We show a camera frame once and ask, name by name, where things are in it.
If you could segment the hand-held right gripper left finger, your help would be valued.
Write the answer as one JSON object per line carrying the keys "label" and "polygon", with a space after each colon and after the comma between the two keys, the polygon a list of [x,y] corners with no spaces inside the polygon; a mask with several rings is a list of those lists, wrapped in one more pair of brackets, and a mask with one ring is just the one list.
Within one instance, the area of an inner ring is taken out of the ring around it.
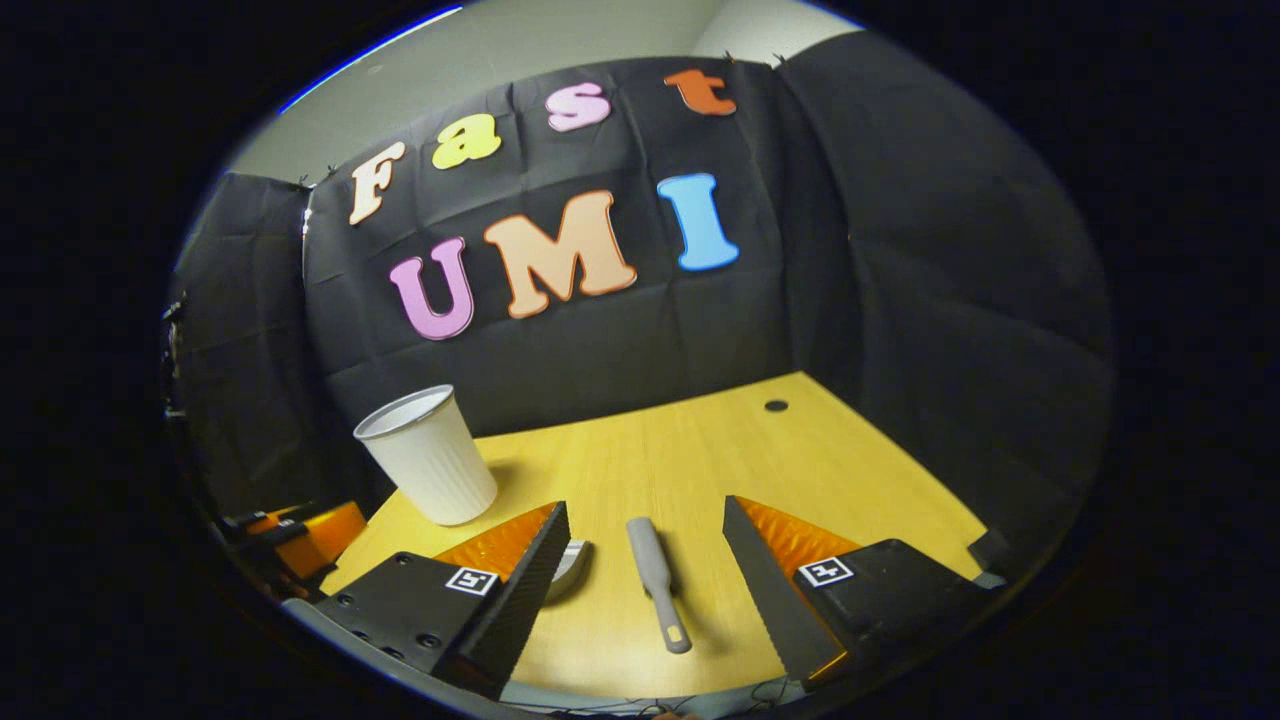
{"label": "hand-held right gripper left finger", "polygon": [[544,503],[435,557],[397,551],[317,611],[375,653],[498,700],[568,542],[566,502]]}

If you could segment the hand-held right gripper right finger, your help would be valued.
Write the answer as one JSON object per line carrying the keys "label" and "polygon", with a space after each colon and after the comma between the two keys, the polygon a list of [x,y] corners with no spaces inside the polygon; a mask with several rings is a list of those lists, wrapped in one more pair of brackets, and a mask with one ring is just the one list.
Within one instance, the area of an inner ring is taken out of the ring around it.
{"label": "hand-held right gripper right finger", "polygon": [[787,676],[878,685],[960,638],[1001,579],[968,579],[897,538],[859,544],[731,495],[723,536]]}

